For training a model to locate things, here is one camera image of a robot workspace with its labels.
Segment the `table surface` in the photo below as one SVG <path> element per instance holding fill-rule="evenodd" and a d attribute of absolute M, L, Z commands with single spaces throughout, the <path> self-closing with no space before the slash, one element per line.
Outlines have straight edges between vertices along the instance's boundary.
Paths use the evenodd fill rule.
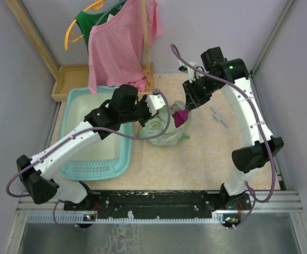
<path fill-rule="evenodd" d="M 155 74 L 155 87 L 172 104 L 184 99 L 182 83 L 186 74 Z M 66 102 L 61 104 L 51 144 L 59 140 Z M 210 106 L 215 106 L 228 121 L 227 128 L 214 119 Z M 107 180 L 86 181 L 91 189 L 219 189 L 228 178 L 233 162 L 231 153 L 243 146 L 241 132 L 228 100 L 221 91 L 192 111 L 192 122 L 185 131 L 190 136 L 171 147 L 156 147 L 146 141 L 133 140 L 131 162 L 120 176 Z M 134 124 L 135 133 L 140 130 Z M 265 165 L 250 182 L 255 189 L 269 189 L 271 167 Z"/>

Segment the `pink cloth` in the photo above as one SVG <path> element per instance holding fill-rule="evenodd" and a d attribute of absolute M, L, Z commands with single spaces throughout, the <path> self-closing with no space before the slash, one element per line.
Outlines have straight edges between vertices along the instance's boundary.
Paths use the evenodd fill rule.
<path fill-rule="evenodd" d="M 163 34 L 155 0 L 147 0 L 150 46 Z M 143 46 L 143 20 L 140 0 L 127 0 L 110 21 L 94 26 L 89 38 L 89 82 L 95 94 L 97 85 L 130 84 L 145 90 L 146 79 L 140 60 Z"/>

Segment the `yellow hanger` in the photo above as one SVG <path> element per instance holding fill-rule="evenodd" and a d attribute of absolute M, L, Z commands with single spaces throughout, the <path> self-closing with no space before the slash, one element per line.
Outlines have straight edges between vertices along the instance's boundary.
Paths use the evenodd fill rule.
<path fill-rule="evenodd" d="M 103 4 L 104 4 L 104 0 L 95 0 L 96 2 L 91 4 L 90 6 L 86 7 L 83 12 L 87 12 L 89 9 L 92 9 L 94 11 L 102 8 Z M 64 47 L 65 47 L 65 50 L 68 49 L 68 43 L 69 42 L 76 42 L 78 40 L 80 40 L 81 38 L 84 37 L 84 34 L 82 35 L 77 35 L 75 34 L 74 32 L 71 31 L 73 25 L 77 22 L 77 20 L 74 20 L 72 21 L 71 25 L 69 26 L 68 30 L 67 30 L 67 33 L 65 35 L 65 42 L 64 42 Z M 70 34 L 72 34 L 74 37 L 76 37 L 74 40 L 69 40 L 69 36 Z"/>

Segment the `wooden rack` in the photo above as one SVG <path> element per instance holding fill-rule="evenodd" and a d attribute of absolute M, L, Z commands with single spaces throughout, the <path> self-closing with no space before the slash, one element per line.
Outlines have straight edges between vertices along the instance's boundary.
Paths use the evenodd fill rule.
<path fill-rule="evenodd" d="M 56 102 L 66 101 L 69 92 L 74 88 L 87 87 L 89 77 L 89 67 L 87 65 L 69 65 L 59 66 L 51 53 L 46 42 L 32 22 L 27 10 L 24 8 L 20 0 L 5 0 L 11 11 L 14 13 L 18 22 L 29 36 L 36 50 L 42 57 L 52 76 L 55 78 L 55 84 L 52 91 L 52 98 Z M 139 95 L 150 94 L 154 90 L 153 64 L 150 62 L 150 49 L 148 45 L 148 28 L 147 28 L 147 12 L 146 0 L 142 2 L 143 27 L 144 27 L 144 50 L 146 62 L 142 63 L 147 86 L 144 92 Z"/>

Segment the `gray floor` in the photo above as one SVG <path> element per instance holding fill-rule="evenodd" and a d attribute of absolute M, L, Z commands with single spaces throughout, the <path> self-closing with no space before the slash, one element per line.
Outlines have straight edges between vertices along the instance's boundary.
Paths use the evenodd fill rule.
<path fill-rule="evenodd" d="M 65 231 L 27 224 L 19 254 L 300 253 L 287 214 L 253 214 L 237 230 L 217 224 L 98 224 Z"/>

